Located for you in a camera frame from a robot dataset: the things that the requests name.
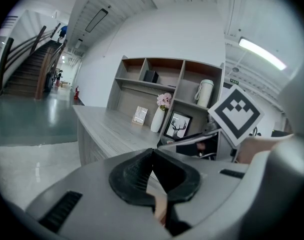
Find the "glossy floor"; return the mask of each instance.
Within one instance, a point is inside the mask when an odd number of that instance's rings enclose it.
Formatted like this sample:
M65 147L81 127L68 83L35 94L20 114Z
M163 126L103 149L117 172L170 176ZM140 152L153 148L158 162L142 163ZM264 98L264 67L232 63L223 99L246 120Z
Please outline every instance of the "glossy floor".
M26 209L42 191L80 166L77 142L0 146L0 192Z
M0 146L33 146L77 141L71 91L53 88L43 100L0 97Z

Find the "person in blue shirt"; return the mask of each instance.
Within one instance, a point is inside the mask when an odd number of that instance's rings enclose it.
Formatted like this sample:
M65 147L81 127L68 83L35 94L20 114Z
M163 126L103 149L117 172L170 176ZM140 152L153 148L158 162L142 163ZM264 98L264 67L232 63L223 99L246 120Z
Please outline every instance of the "person in blue shirt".
M61 39L63 39L67 32L67 26L63 26L60 30L60 37L57 39L57 42L60 42Z

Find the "ceiling light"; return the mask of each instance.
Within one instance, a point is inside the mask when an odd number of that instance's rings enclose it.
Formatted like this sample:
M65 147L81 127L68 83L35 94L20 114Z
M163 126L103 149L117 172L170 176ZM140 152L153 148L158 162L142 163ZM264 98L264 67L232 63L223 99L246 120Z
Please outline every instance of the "ceiling light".
M75 48L76 48L76 49L78 49L78 48L80 47L82 41L83 41L83 40L81 40L81 39L78 39L78 40L77 40L77 43L76 43L76 45L75 45Z
M108 14L108 11L105 9L101 9L96 16L92 19L92 21L86 27L87 32L91 32L94 27Z
M244 39L241 37L240 41L238 44L245 48L250 50L251 52L261 56L262 58L266 59L268 62L272 63L274 66L276 66L279 70L283 70L286 68L286 65L280 61L277 57L274 55L270 54L268 51L264 50L260 46L250 42L249 40Z

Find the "vase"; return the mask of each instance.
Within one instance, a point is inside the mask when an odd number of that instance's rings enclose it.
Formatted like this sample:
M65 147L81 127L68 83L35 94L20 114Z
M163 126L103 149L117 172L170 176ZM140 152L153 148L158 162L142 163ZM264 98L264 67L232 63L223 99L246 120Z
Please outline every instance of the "vase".
M162 110L160 107L158 107L151 124L152 132L157 133L160 130L164 119L164 115L165 115L165 111Z

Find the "flower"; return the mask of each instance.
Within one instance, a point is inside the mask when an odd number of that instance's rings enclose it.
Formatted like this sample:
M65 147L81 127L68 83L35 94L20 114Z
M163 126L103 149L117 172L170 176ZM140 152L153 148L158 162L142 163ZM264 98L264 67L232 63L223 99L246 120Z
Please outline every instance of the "flower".
M157 97L156 103L160 106L162 110L167 110L171 105L171 100L172 100L172 95L169 93L165 93Z

